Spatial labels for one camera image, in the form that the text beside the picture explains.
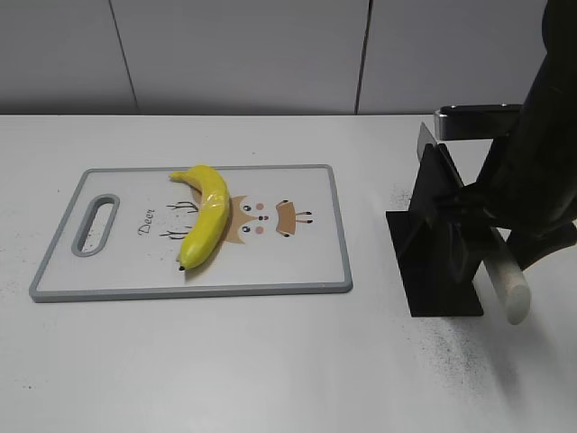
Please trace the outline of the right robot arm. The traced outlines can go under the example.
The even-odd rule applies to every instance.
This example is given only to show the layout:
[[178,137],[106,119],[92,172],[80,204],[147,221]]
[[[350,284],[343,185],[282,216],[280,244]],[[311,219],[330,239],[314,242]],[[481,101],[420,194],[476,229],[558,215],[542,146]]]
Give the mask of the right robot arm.
[[436,201],[452,222],[506,228],[525,270],[576,243],[576,3],[549,1],[546,54],[521,105],[443,106],[435,135],[489,139],[477,179]]

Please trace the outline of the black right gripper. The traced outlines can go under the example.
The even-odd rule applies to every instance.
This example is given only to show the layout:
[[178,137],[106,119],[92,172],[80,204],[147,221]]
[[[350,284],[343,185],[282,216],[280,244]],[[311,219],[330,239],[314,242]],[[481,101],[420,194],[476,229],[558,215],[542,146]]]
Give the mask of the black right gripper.
[[489,226],[510,231],[506,246],[525,270],[576,244],[576,134],[498,137],[476,181],[433,204],[451,222],[448,267],[456,282],[470,282],[497,249]]

